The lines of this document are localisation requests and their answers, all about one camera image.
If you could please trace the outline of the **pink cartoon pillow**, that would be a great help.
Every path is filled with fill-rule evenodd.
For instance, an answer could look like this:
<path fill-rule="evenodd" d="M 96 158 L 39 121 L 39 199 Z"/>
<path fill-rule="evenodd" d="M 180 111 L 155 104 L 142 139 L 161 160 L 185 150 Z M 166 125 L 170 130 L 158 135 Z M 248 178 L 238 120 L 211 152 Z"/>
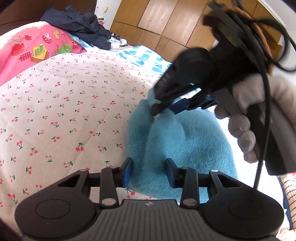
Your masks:
<path fill-rule="evenodd" d="M 55 55 L 84 52 L 67 31 L 44 21 L 12 29 L 1 35 L 1 85 Z"/>

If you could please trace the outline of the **blue fluffy flower sweater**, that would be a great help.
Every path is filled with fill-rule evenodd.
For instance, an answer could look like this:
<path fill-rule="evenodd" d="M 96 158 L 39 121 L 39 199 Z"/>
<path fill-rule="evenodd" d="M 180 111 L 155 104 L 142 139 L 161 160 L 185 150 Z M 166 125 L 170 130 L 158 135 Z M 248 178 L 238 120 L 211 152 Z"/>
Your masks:
<path fill-rule="evenodd" d="M 214 114 L 202 109 L 175 114 L 165 109 L 152 116 L 155 103 L 150 89 L 128 121 L 126 152 L 133 159 L 129 189 L 156 199 L 180 200 L 182 190 L 171 188 L 165 173 L 167 158 L 198 173 L 217 169 L 237 178 L 230 144 Z"/>

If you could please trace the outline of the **beige brown striped sweater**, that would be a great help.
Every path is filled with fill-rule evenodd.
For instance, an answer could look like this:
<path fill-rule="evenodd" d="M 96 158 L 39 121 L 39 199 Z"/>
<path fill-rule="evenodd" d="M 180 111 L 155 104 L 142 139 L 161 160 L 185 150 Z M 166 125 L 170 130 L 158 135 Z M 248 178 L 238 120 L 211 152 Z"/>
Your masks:
<path fill-rule="evenodd" d="M 283 193 L 283 207 L 290 224 L 290 230 L 295 232 L 295 172 L 280 175 L 277 177 Z"/>

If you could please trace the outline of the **dark navy clothes pile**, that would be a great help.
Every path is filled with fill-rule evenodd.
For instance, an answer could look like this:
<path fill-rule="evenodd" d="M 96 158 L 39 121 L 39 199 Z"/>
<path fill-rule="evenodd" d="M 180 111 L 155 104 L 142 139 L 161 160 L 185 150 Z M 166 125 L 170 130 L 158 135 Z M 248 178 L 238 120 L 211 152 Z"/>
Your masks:
<path fill-rule="evenodd" d="M 82 14 L 71 6 L 63 11 L 51 8 L 44 12 L 40 20 L 77 36 L 89 45 L 104 50 L 111 49 L 111 32 L 98 22 L 94 13 Z"/>

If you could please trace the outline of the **wooden wardrobe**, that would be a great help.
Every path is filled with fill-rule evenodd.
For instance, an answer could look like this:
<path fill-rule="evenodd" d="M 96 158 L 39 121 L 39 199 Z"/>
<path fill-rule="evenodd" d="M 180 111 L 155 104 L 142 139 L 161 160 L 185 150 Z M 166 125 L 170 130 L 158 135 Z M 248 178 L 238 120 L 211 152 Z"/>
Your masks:
<path fill-rule="evenodd" d="M 203 25 L 208 0 L 122 1 L 111 31 L 132 46 L 144 45 L 166 61 L 187 48 L 211 49 L 215 38 Z"/>

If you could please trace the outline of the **white cherry print quilt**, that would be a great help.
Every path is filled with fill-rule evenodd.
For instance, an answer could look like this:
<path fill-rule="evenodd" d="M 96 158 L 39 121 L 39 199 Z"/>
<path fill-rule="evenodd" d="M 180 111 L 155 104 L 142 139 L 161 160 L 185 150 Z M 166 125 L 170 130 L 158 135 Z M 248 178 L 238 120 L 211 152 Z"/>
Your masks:
<path fill-rule="evenodd" d="M 142 99 L 119 99 L 113 51 L 60 54 L 1 87 L 1 219 L 69 174 L 125 159 L 126 126 Z"/>

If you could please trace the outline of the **dark wooden headboard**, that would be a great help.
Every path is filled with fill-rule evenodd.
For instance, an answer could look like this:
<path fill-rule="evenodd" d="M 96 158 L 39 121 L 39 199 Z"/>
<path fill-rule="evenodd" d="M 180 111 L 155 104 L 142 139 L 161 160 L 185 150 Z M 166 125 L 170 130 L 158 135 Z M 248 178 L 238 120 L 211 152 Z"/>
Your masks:
<path fill-rule="evenodd" d="M 94 12 L 96 0 L 29 0 L 1 1 L 1 35 L 22 25 L 37 22 L 50 8 L 64 10 L 67 6 L 81 13 Z"/>

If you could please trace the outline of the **blue white checked blanket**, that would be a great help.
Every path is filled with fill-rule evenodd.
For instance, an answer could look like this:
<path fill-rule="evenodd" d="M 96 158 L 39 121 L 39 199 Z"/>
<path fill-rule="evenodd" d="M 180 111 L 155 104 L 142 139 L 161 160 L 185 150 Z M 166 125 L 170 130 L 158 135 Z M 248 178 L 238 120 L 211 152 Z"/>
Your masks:
<path fill-rule="evenodd" d="M 111 90 L 119 99 L 132 100 L 147 98 L 150 89 L 171 66 L 170 62 L 143 45 L 116 51 L 112 64 L 111 75 L 116 86 Z"/>

